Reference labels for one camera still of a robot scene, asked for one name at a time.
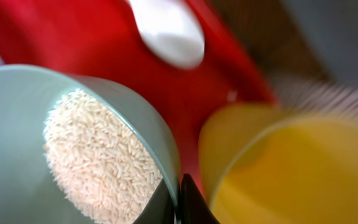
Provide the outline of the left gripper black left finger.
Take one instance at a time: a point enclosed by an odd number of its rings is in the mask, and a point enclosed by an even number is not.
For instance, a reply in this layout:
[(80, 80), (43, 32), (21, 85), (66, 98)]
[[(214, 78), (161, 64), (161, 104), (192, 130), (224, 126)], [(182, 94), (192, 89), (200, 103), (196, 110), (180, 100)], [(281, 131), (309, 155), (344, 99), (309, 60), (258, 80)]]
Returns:
[(172, 198), (162, 180), (134, 224), (174, 224), (174, 218)]

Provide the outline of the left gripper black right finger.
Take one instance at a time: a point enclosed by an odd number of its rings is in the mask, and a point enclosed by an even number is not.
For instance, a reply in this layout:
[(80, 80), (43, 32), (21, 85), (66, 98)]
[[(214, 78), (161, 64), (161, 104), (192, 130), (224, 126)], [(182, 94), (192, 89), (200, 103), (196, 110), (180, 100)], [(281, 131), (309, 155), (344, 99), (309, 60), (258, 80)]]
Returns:
[(180, 196), (182, 224), (219, 224), (190, 174), (183, 175)]

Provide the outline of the green bowl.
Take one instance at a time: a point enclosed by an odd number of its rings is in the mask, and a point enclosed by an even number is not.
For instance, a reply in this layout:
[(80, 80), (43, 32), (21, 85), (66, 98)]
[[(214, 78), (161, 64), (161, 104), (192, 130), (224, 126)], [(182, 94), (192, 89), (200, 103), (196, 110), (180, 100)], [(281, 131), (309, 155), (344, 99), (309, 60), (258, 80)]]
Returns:
[(77, 89), (101, 101), (141, 140), (163, 175), (179, 223), (178, 149), (157, 110), (119, 83), (31, 65), (0, 66), (0, 223), (90, 222), (53, 181), (43, 149), (48, 112)]

